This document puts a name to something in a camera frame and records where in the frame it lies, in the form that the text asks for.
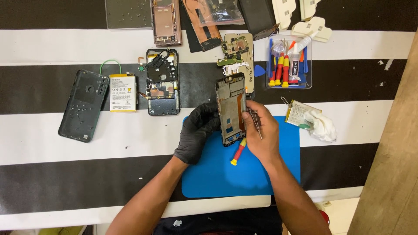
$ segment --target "tool box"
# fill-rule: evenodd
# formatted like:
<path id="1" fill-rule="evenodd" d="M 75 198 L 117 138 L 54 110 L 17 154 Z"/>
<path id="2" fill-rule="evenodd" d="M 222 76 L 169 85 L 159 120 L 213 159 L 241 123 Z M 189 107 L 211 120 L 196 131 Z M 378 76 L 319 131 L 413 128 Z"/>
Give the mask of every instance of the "tool box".
<path id="1" fill-rule="evenodd" d="M 309 89 L 312 87 L 312 43 L 305 47 L 298 56 L 294 53 L 295 48 L 292 47 L 293 42 L 297 46 L 297 43 L 303 38 L 303 36 L 285 35 L 280 32 L 268 37 L 265 81 L 267 89 Z"/>

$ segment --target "blue repair mat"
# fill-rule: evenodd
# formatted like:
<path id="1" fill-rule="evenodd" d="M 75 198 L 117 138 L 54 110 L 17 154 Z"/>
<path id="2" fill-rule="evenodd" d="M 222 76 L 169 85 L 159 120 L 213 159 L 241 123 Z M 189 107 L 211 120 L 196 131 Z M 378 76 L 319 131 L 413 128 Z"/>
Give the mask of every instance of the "blue repair mat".
<path id="1" fill-rule="evenodd" d="M 280 154 L 294 177 L 301 181 L 299 127 L 279 122 Z M 197 165 L 190 165 L 181 178 L 181 190 L 186 197 L 231 197 L 273 195 L 267 172 L 248 147 L 242 151 L 236 166 L 234 158 L 240 143 L 222 145 L 221 133 L 213 133 L 203 149 Z"/>

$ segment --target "human hand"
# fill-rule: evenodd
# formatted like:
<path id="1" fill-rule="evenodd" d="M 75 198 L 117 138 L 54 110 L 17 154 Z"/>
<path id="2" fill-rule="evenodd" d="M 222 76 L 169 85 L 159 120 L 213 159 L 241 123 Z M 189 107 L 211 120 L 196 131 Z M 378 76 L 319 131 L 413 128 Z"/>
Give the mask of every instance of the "human hand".
<path id="1" fill-rule="evenodd" d="M 209 136 L 220 129 L 216 103 L 202 104 L 184 120 L 180 142 L 174 155 L 186 164 L 196 165 Z"/>
<path id="2" fill-rule="evenodd" d="M 247 107 L 256 111 L 260 117 L 260 138 L 254 120 L 248 112 L 242 112 L 247 127 L 247 146 L 262 164 L 279 158 L 279 123 L 268 109 L 255 101 L 247 100 Z"/>

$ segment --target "gloved hand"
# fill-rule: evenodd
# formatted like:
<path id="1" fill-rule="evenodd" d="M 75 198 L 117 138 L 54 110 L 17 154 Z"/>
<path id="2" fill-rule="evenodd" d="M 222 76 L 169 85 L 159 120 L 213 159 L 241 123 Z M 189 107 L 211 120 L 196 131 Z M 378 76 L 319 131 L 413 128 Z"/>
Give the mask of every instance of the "gloved hand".
<path id="1" fill-rule="evenodd" d="M 203 147 L 214 131 L 220 130 L 221 122 L 216 103 L 202 104 L 184 120 L 180 142 L 174 155 L 186 164 L 196 165 Z"/>

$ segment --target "tissue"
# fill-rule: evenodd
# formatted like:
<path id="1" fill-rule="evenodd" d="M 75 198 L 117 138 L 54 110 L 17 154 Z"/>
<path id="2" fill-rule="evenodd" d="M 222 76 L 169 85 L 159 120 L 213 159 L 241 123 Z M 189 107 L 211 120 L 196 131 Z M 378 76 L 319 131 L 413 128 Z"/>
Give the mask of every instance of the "tissue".
<path id="1" fill-rule="evenodd" d="M 334 123 L 318 110 L 306 111 L 303 114 L 303 118 L 313 123 L 313 130 L 309 131 L 311 135 L 328 142 L 335 142 L 337 140 L 337 130 Z"/>

